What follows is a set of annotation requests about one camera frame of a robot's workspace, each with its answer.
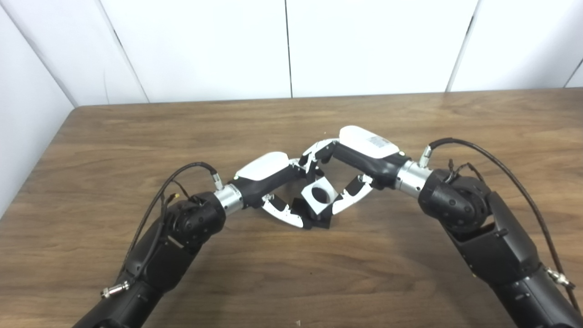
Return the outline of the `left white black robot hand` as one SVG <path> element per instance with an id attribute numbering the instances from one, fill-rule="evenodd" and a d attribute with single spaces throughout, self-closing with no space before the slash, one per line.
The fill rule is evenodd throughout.
<path id="1" fill-rule="evenodd" d="M 293 207 L 274 192 L 279 187 L 306 179 L 306 168 L 285 152 L 268 152 L 235 173 L 228 185 L 239 193 L 242 208 L 262 208 L 291 226 L 311 229 L 312 222 L 301 207 Z"/>

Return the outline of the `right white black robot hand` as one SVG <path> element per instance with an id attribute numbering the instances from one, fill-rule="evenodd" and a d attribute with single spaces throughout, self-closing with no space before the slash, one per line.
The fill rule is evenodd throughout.
<path id="1" fill-rule="evenodd" d="M 319 164 L 326 164 L 331 158 L 361 173 L 339 194 L 325 177 L 316 178 Z M 341 128 L 338 138 L 314 143 L 299 160 L 300 166 L 306 168 L 308 186 L 302 195 L 308 203 L 310 217 L 331 218 L 358 203 L 373 189 L 395 189 L 399 172 L 410 161 L 395 144 L 356 125 Z"/>

